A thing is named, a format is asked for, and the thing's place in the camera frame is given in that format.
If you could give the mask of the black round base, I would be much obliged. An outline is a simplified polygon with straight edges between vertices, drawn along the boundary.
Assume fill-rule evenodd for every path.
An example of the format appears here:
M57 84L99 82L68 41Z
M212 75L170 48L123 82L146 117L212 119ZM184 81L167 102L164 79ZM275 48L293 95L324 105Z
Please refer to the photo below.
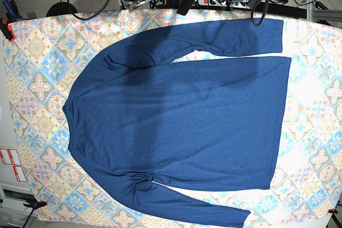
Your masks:
M78 13L76 7L67 2L59 2L49 8L46 17Z

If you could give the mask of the red-white labels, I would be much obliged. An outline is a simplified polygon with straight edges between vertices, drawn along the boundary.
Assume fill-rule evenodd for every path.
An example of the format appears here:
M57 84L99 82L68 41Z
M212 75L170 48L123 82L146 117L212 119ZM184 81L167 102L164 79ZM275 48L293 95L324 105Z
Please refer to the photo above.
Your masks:
M7 165L12 168L13 174L17 182L27 181L16 148L1 148L1 161L3 165Z

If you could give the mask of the red-black clamp top left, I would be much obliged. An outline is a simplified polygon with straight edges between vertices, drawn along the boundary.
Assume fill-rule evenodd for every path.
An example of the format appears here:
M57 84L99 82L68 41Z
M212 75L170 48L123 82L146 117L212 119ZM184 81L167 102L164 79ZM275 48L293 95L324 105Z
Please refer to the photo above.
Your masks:
M14 35L11 25L7 22L5 18L1 18L0 27L1 27L1 32L3 33L5 38L9 42L12 42L15 39L15 35Z

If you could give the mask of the clamp bottom right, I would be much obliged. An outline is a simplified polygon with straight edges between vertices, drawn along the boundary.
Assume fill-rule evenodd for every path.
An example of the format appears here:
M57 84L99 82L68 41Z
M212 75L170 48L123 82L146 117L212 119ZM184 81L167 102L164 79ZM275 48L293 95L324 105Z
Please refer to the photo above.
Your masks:
M336 215L336 214L338 214L338 210L337 209L329 209L328 213Z

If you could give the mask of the aluminium frame right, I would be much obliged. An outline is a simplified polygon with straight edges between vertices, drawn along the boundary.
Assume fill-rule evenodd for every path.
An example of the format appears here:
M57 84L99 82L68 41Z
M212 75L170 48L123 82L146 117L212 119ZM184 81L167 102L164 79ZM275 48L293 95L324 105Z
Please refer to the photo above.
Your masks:
M317 0L302 0L300 2L306 8L306 20L325 25L332 22L341 22L341 10L328 9L322 2Z

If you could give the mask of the blue clamp top left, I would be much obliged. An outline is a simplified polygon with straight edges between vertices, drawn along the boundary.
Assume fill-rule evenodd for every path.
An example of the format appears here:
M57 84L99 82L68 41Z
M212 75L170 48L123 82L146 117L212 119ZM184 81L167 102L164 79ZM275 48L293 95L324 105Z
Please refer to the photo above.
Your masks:
M10 22L22 20L22 16L19 14L18 7L14 0L3 0L3 5L7 11L6 17Z

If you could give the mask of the patterned tile tablecloth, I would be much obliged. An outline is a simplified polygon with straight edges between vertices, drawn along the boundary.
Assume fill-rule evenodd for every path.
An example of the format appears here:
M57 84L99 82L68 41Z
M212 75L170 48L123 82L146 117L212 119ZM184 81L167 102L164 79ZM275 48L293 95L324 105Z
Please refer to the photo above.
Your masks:
M145 30L211 20L244 19L244 12L173 10L106 12L83 22L71 15L12 24L1 39L16 155L30 191L48 205L42 221L107 227L185 227L137 213L111 199L67 150L62 107L80 72L102 49ZM281 143L268 191L192 192L211 204L249 209L246 227L326 218L341 196L341 30L284 19L283 53L292 59Z

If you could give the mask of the black red-lettered bar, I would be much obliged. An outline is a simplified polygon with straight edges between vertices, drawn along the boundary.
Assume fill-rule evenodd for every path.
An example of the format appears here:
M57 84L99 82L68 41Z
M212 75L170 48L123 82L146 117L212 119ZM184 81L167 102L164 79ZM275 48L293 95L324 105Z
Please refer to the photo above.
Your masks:
M181 0L180 5L177 9L177 14L186 15L195 0Z

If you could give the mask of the blue long-sleeve shirt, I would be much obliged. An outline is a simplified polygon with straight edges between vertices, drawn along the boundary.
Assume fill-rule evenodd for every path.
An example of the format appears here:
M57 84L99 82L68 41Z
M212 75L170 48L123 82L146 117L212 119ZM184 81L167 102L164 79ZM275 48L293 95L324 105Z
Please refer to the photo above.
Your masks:
M63 111L75 161L112 198L176 221L242 227L249 211L178 193L267 190L291 59L283 22L162 27L96 55Z

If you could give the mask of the clamp bottom left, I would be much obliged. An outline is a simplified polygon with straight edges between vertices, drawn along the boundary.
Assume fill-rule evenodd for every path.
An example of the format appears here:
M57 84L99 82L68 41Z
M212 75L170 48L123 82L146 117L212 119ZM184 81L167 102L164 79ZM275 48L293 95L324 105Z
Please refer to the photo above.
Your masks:
M32 208L33 210L37 210L38 208L45 207L47 202L45 201L36 201L27 199L25 203L23 203L25 207Z

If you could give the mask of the white power strip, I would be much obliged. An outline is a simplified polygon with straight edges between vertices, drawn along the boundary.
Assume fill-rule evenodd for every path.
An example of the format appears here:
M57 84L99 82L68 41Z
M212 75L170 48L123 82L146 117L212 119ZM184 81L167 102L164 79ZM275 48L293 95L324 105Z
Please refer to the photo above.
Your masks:
M250 0L197 0L197 5L205 7L248 8Z

